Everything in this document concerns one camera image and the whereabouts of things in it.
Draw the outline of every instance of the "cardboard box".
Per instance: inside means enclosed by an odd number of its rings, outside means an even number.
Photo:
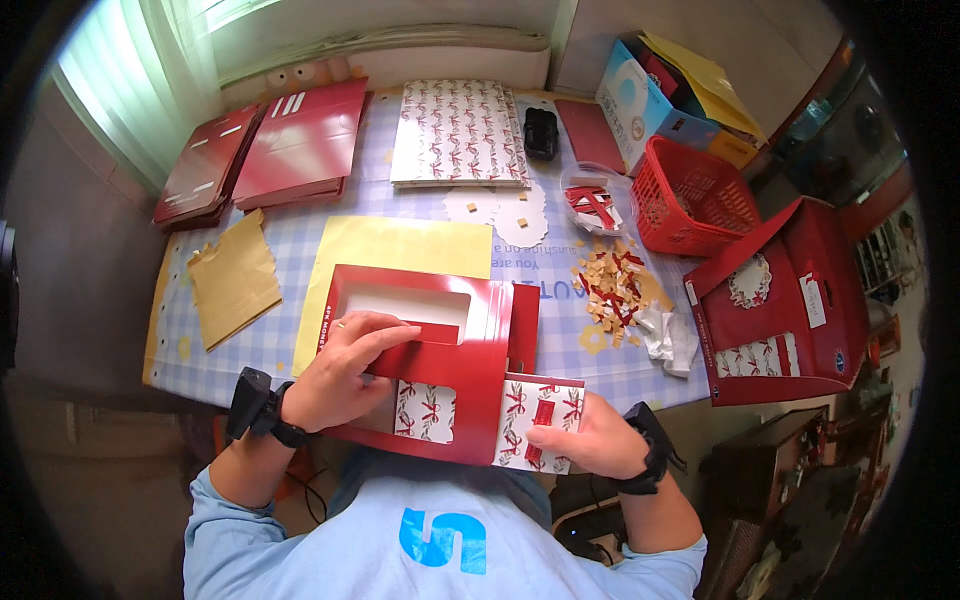
[[[540,288],[338,264],[326,302],[317,352],[335,333],[333,321],[354,310],[395,315],[422,333],[367,369],[396,381],[393,403],[324,435],[468,465],[569,469],[568,459],[538,453],[523,440],[547,409],[545,423],[573,431],[583,409],[583,381],[530,374]]]
[[[714,406],[836,394],[856,379],[867,302],[829,204],[799,198],[684,276],[684,286]]]
[[[686,95],[683,109],[671,104],[658,79],[640,65],[641,58],[649,64],[657,56],[663,64],[675,67],[673,75],[679,71],[686,77],[684,84],[692,94]],[[616,41],[596,102],[607,117],[631,177],[639,171],[647,139],[657,133],[723,158],[738,169],[745,167],[766,141],[719,65],[653,34],[627,34]]]

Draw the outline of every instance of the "light blue t-shirt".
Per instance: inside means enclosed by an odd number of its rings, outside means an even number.
[[[226,501],[205,469],[191,484],[184,596],[278,598],[689,598],[706,538],[605,567],[550,535],[527,473],[365,451],[345,467],[333,517],[287,539],[270,517]]]

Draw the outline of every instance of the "red gift box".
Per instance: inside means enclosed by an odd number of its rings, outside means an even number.
[[[731,277],[745,263],[769,269],[765,298],[750,290],[735,300]],[[869,335],[867,303],[829,204],[799,198],[687,274],[684,285],[714,406],[836,394],[856,379]]]
[[[428,324],[418,340],[385,350],[367,373],[452,389],[457,406],[453,440],[435,444],[349,423],[325,429],[324,435],[401,454],[490,465],[506,372],[533,372],[540,288],[336,265],[317,352],[324,347],[332,322],[352,310],[374,310],[408,323]]]

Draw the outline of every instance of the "tissue paper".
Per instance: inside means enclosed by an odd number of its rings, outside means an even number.
[[[663,368],[678,377],[690,375],[690,364],[700,344],[686,324],[686,317],[664,312],[659,300],[636,313],[635,320],[644,329],[643,344],[651,360],[663,360]]]

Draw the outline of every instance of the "blue logo on shirt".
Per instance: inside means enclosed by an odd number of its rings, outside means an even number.
[[[473,575],[487,572],[487,529],[476,518],[461,513],[443,513],[430,525],[430,541],[423,541],[424,511],[403,510],[400,547],[407,556],[426,566],[443,566],[453,558],[453,537],[463,539],[460,570]]]

